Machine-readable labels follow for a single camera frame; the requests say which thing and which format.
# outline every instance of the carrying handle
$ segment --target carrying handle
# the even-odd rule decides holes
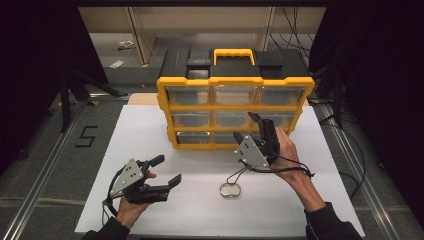
[[[218,57],[249,57],[252,65],[255,65],[252,49],[214,49],[213,65],[216,65]]]

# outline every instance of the yellow storage bin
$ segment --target yellow storage bin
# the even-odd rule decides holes
[[[294,49],[172,49],[157,87],[173,147],[214,150],[237,148],[233,132],[258,133],[247,112],[294,131],[314,81]]]

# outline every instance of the black sleeve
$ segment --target black sleeve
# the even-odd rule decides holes
[[[350,222],[342,222],[331,203],[322,209],[306,212],[306,236],[308,240],[362,239]]]
[[[125,240],[129,232],[128,228],[112,217],[98,232],[89,231],[82,240]]]

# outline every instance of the floor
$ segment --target floor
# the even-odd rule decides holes
[[[91,37],[110,85],[128,93],[155,92],[161,60],[169,47],[253,47],[249,35],[159,35],[156,44],[152,46],[153,54],[149,63],[141,64],[134,49],[118,50],[120,41],[132,41],[131,35],[92,34]],[[274,34],[273,37],[280,47],[285,48],[287,43],[283,38],[288,40],[290,35]],[[299,36],[303,48],[310,48],[313,37]],[[294,46],[290,47],[297,47],[294,39],[291,44]],[[268,50],[277,48],[270,41]],[[306,50],[302,51],[306,63],[307,53]],[[125,63],[116,69],[109,67],[118,60]],[[88,86],[88,89],[92,94],[104,94],[92,86]],[[69,132],[60,133],[62,115],[60,99],[57,98],[50,107],[51,116],[45,118],[26,148],[28,157],[17,158],[0,178],[0,235],[5,236],[10,230],[9,226],[19,225],[14,228],[17,236],[13,239],[81,239],[81,236],[74,233],[74,229],[121,108],[127,100],[93,97],[88,102],[71,101],[74,121]],[[328,102],[321,99],[314,105],[318,119],[332,114],[331,103]],[[360,181],[363,171],[366,172],[360,190],[352,197],[366,238],[424,239],[423,229],[393,185],[384,166],[378,164],[378,157],[346,104],[343,105],[342,123],[344,130],[331,126],[335,124],[332,119],[323,121],[322,130],[349,194],[355,191],[356,184],[348,175]],[[80,138],[83,131],[85,135],[95,136],[91,144],[89,139]],[[35,199],[33,204],[28,203],[31,199]]]

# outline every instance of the small drawer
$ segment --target small drawer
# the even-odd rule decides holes
[[[276,127],[287,128],[293,120],[295,112],[283,111],[283,112],[272,112],[272,111],[258,111],[256,112],[262,119],[271,119],[274,121]]]
[[[244,111],[212,112],[216,127],[249,127],[250,117]]]
[[[240,132],[244,137],[249,135],[248,132]],[[234,138],[233,132],[215,132],[215,143],[216,144],[238,144]]]
[[[166,87],[170,105],[209,105],[209,87]]]
[[[259,105],[297,105],[304,87],[261,87]]]
[[[172,111],[171,116],[175,127],[209,126],[209,111]]]
[[[215,105],[252,105],[255,99],[255,86],[221,85],[214,87]]]
[[[179,144],[209,144],[210,132],[177,132]]]

